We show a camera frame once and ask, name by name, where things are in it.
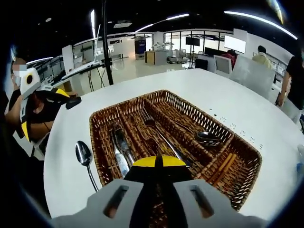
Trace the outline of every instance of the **ceiling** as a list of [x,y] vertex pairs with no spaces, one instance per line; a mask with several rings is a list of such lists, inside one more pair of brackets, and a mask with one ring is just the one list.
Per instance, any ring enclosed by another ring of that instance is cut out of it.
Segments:
[[[304,28],[303,13],[299,0],[280,0],[285,9],[284,27],[296,35]],[[61,48],[92,38],[90,12],[95,9],[96,24],[100,23],[101,0],[75,1],[53,0],[30,1],[14,8],[14,43],[19,53],[27,60],[35,60],[61,54]],[[265,27],[262,22],[237,16],[226,15],[225,10],[246,12],[269,19],[277,24],[280,20],[266,0],[229,1],[176,1],[108,0],[106,6],[108,34],[134,32],[151,23],[170,16],[189,13],[189,17],[158,23],[143,31],[170,31],[178,29],[223,29],[239,28],[267,38],[289,51],[295,47],[294,40],[276,28]],[[127,28],[114,28],[118,20],[130,20]]]

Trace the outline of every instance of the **wicker basket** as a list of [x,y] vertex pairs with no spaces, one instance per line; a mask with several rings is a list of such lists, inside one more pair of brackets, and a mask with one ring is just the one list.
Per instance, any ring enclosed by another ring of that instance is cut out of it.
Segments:
[[[189,170],[195,179],[208,180],[230,153],[236,154],[231,167],[215,187],[229,197],[235,210],[239,210],[257,178],[262,162],[259,152],[217,120],[166,90],[143,95],[91,115],[91,142],[101,184],[106,185],[115,178],[121,178],[109,137],[113,125],[119,125],[124,130],[135,160],[155,155],[144,140],[149,138],[158,143],[162,154],[174,156],[154,130],[144,124],[140,115],[142,109],[155,119],[166,138],[187,156],[191,162]],[[193,132],[212,132],[221,139],[221,144],[205,148],[176,122]]]

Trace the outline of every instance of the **man in yellow shirt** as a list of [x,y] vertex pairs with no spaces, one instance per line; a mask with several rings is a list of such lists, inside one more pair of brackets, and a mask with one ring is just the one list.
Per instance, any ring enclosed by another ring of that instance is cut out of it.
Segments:
[[258,54],[253,56],[252,60],[257,63],[263,64],[269,69],[271,69],[271,62],[266,56],[266,48],[260,45],[258,46],[257,50],[258,50]]

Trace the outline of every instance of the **wooden chopstick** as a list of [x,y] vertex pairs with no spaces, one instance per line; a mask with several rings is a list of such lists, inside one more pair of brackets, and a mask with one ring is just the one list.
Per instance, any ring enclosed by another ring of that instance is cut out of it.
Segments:
[[213,181],[213,179],[216,178],[216,176],[223,170],[223,168],[228,163],[228,161],[230,160],[231,157],[232,157],[232,153],[230,153],[228,155],[228,157],[224,160],[224,162],[222,163],[220,168],[212,175],[212,177],[209,178],[209,180],[207,181],[208,183],[211,183]]
[[216,186],[218,184],[218,182],[223,178],[223,176],[225,175],[225,173],[229,170],[230,166],[232,165],[233,161],[236,158],[236,154],[233,154],[232,158],[230,159],[229,163],[227,164],[227,166],[224,168],[223,172],[220,174],[220,176],[216,179],[216,181],[212,184],[212,186]]

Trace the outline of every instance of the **white round table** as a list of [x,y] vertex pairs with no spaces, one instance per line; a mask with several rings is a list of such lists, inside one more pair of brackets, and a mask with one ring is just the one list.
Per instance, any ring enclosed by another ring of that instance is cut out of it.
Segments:
[[[268,100],[227,78],[201,69],[124,81],[86,94],[82,102],[70,110],[63,105],[49,136],[44,164],[44,188],[51,216],[80,211],[95,192],[86,167],[78,163],[75,154],[78,140],[92,149],[90,115],[160,89],[170,90],[212,115],[261,153],[263,161],[259,176],[239,212],[271,219],[295,189],[297,146],[304,144],[304,136]],[[90,167],[101,188],[95,163]]]

